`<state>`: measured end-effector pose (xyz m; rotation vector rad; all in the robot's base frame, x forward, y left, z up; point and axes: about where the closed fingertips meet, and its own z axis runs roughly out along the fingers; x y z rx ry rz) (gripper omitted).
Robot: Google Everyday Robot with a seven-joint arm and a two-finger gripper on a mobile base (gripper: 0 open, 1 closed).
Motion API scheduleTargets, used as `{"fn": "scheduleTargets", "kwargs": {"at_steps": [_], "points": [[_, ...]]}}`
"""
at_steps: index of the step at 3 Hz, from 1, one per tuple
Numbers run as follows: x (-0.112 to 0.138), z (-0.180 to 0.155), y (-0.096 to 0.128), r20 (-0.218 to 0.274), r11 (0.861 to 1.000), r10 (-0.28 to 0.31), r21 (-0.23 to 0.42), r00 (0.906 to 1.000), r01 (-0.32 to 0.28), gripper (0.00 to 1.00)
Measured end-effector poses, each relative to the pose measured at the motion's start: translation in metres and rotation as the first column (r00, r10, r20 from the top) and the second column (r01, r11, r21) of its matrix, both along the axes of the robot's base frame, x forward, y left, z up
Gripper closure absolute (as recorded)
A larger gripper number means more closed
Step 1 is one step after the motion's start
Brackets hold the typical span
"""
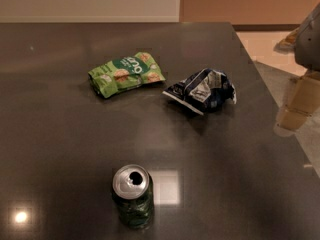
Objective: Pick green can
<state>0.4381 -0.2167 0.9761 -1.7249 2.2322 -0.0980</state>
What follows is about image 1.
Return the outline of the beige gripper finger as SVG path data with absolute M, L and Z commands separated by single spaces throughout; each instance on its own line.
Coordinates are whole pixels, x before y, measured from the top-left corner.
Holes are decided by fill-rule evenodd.
M 320 108 L 320 72 L 307 71 L 289 79 L 276 117 L 280 128 L 296 131 Z

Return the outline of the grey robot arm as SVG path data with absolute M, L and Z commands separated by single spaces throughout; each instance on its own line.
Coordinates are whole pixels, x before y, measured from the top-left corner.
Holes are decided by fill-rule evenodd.
M 295 132 L 320 108 L 320 4 L 299 27 L 295 62 L 306 72 L 291 78 L 276 117 L 276 127 Z

